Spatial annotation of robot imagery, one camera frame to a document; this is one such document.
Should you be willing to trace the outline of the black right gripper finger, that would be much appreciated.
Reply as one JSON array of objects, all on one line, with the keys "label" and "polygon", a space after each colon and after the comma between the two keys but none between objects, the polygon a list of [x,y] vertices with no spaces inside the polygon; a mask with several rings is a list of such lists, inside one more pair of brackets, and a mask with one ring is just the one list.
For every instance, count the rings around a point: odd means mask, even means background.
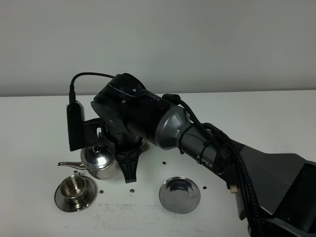
[{"label": "black right gripper finger", "polygon": [[129,151],[116,152],[116,160],[124,175],[125,183],[136,182],[136,171],[140,154],[141,145]]}]

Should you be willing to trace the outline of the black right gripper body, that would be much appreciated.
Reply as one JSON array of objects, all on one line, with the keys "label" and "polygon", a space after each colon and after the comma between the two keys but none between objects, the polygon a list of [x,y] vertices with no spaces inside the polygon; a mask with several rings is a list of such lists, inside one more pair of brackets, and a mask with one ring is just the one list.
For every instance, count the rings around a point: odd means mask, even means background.
[{"label": "black right gripper body", "polygon": [[83,148],[106,146],[113,153],[141,151],[142,138],[127,130],[110,126],[95,118],[83,123]]}]

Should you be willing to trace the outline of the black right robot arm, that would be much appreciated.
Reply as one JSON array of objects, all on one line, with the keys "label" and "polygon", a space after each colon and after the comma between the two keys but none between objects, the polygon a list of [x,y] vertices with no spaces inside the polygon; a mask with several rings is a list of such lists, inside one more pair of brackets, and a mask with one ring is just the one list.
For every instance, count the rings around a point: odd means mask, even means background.
[{"label": "black right robot arm", "polygon": [[114,144],[127,182],[136,180],[142,140],[178,148],[237,191],[240,218],[253,237],[316,234],[316,164],[297,154],[267,154],[201,123],[176,94],[159,97],[130,74],[121,74],[94,97],[102,138]]}]

